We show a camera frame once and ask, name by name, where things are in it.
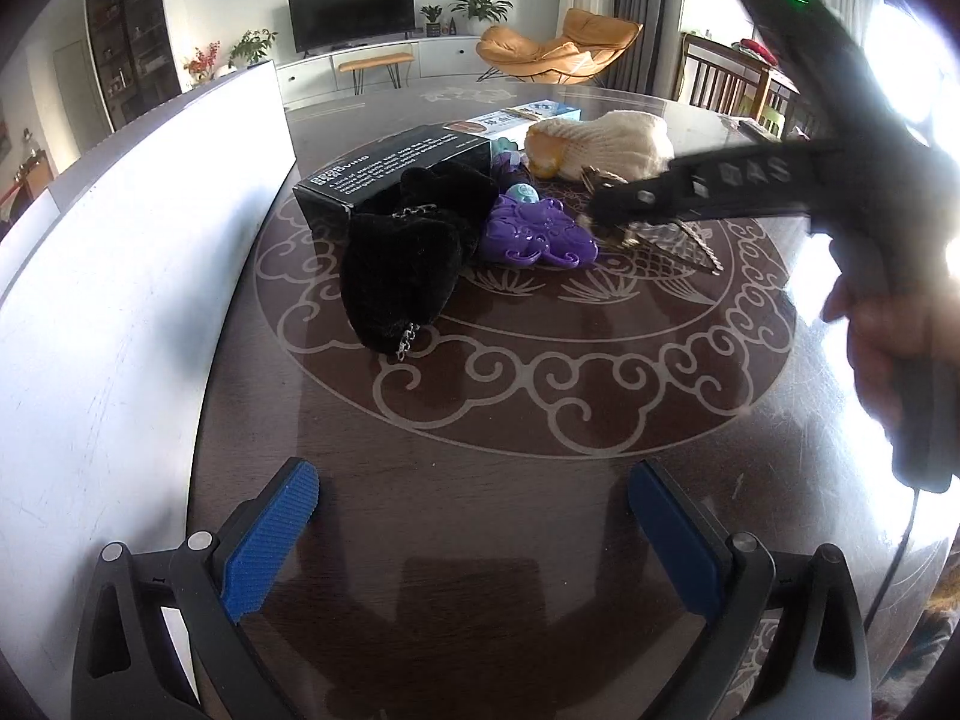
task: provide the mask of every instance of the black box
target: black box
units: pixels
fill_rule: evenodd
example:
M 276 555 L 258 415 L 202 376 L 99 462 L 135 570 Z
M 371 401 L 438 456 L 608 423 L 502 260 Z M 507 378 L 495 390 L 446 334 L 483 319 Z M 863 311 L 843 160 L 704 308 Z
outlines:
M 325 234 L 342 235 L 353 213 L 390 213 L 400 200 L 400 175 L 407 167 L 432 167 L 448 159 L 489 175 L 491 143 L 443 124 L 424 124 L 345 154 L 296 183 L 294 197 L 311 230 L 323 227 Z M 392 188 L 396 197 L 388 191 Z

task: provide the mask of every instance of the human hand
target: human hand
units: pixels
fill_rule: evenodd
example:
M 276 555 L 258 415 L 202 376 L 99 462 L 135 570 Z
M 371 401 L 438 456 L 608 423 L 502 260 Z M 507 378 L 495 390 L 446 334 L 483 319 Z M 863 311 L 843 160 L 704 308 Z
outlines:
M 854 300 L 841 276 L 821 316 L 824 322 L 850 319 L 847 359 L 857 397 L 888 430 L 898 428 L 904 418 L 904 404 L 893 385 L 896 358 L 932 356 L 960 365 L 960 293 Z

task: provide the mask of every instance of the black furry pouch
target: black furry pouch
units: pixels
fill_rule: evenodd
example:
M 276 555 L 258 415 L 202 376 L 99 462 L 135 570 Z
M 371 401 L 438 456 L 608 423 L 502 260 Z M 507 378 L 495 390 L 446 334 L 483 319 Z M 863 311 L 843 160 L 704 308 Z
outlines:
M 360 343 L 402 358 L 443 311 L 498 194 L 483 173 L 440 162 L 411 167 L 371 199 L 378 213 L 353 215 L 340 294 Z

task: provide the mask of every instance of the blue textured pad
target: blue textured pad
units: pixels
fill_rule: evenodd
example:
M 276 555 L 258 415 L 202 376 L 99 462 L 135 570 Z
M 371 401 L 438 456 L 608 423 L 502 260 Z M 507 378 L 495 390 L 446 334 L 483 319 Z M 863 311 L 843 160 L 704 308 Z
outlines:
M 298 464 L 224 563 L 220 598 L 233 622 L 263 604 L 319 498 L 317 469 Z
M 631 469 L 628 496 L 683 606 L 712 622 L 723 605 L 720 566 L 713 552 L 648 464 Z

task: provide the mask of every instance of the gray curtain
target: gray curtain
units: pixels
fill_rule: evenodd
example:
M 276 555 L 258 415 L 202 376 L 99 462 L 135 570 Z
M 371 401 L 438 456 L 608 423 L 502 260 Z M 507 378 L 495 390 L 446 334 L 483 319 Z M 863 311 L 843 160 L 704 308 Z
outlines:
M 642 23 L 643 30 L 630 50 L 613 64 L 607 75 L 608 87 L 646 95 L 654 92 L 664 22 L 671 20 L 665 10 L 666 4 L 667 0 L 613 1 L 613 15 Z

